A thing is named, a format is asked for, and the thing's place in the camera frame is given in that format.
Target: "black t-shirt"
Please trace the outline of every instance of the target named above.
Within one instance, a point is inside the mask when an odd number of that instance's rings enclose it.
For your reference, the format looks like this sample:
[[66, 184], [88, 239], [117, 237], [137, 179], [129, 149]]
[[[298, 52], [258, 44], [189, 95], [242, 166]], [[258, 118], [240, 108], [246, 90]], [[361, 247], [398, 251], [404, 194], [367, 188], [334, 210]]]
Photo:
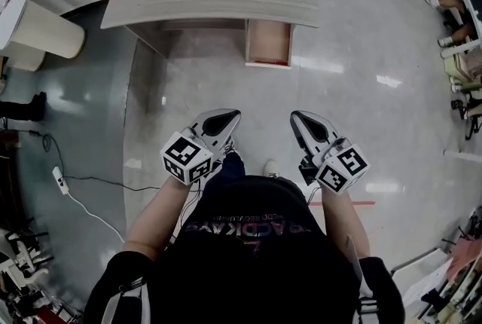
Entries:
[[[403, 322], [400, 295], [383, 262], [366, 258], [361, 267], [374, 297], [385, 301], [379, 310], [390, 311], [391, 323]], [[359, 305], [352, 264], [323, 234], [306, 201], [289, 185], [257, 176], [204, 194], [158, 262], [117, 254], [90, 296], [86, 323], [101, 323], [110, 297], [139, 277], [147, 280], [152, 322], [351, 323]]]

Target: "gray floor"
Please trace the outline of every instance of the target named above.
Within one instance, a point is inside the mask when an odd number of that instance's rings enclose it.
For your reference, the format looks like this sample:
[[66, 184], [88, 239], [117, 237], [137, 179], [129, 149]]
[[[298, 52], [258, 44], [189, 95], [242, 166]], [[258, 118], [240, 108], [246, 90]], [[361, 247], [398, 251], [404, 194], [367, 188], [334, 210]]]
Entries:
[[[149, 100], [144, 115], [127, 118], [136, 132], [127, 134], [124, 161], [139, 164], [124, 167], [124, 178], [161, 184], [159, 150], [172, 133], [201, 112], [235, 108], [243, 114], [235, 139], [248, 173], [262, 174], [274, 158], [282, 175], [309, 194], [289, 114], [318, 113], [371, 162], [350, 193], [355, 201], [376, 202], [358, 212], [372, 253], [391, 268], [437, 245], [480, 201], [480, 166], [443, 156], [461, 131], [437, 45], [446, 32], [423, 0], [319, 0], [319, 6], [320, 28], [294, 31], [290, 71], [246, 67], [243, 31], [183, 32], [151, 84], [137, 87]], [[128, 226], [153, 196], [126, 191]], [[323, 224], [322, 208], [312, 211]]]
[[[125, 29], [101, 30], [103, 11], [96, 9], [73, 19], [88, 34], [77, 59], [50, 55], [35, 74], [9, 71], [0, 99], [29, 102], [34, 93], [46, 92], [47, 113], [41, 123], [10, 121], [9, 127], [51, 133], [59, 143], [66, 175], [122, 181], [124, 114], [136, 39]], [[55, 256], [43, 284], [67, 303], [83, 308], [121, 242], [113, 231], [62, 196], [52, 176], [52, 169], [59, 165], [56, 149], [52, 146], [45, 154], [41, 140], [26, 133], [20, 141], [20, 187], [27, 215], [35, 218], [36, 231], [50, 233], [44, 243]], [[72, 179], [68, 184], [73, 197], [125, 234], [122, 188]]]

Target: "table leg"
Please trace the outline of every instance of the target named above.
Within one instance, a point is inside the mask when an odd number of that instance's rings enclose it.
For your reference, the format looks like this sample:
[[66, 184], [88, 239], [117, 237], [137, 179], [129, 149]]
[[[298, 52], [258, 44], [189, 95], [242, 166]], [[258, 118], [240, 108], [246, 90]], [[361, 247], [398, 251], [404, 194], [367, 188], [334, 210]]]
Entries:
[[447, 48], [446, 50], [443, 50], [441, 52], [441, 56], [446, 59], [448, 57], [451, 57], [455, 55], [456, 53], [462, 53], [465, 52], [466, 50], [471, 50], [472, 48], [477, 47], [480, 45], [480, 39], [470, 41], [469, 43], [465, 43], [462, 45], [458, 45], [457, 47], [450, 47]]
[[468, 152], [457, 152], [457, 151], [451, 151], [451, 150], [444, 150], [444, 156], [462, 159], [462, 160], [469, 160], [471, 162], [478, 162], [479, 164], [482, 164], [482, 156], [476, 155], [476, 154], [471, 154], [471, 153], [468, 153]]

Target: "white marker cube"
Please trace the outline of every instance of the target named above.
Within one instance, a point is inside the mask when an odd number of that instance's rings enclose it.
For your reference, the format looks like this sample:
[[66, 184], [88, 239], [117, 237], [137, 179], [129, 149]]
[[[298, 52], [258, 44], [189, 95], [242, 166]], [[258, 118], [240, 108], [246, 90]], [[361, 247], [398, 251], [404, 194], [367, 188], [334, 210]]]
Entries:
[[355, 184], [370, 168], [357, 145], [351, 145], [328, 157], [316, 174], [318, 182], [336, 194], [342, 194]]
[[164, 169], [189, 185], [212, 170], [212, 152], [177, 131], [160, 151]]

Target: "desk drawer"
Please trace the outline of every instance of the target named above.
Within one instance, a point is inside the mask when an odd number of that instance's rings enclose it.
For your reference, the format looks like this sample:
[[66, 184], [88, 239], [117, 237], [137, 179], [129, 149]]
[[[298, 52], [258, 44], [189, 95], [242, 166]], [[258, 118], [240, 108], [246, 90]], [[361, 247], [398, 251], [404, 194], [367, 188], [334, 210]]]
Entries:
[[291, 68], [293, 25], [271, 20], [247, 20], [246, 65]]

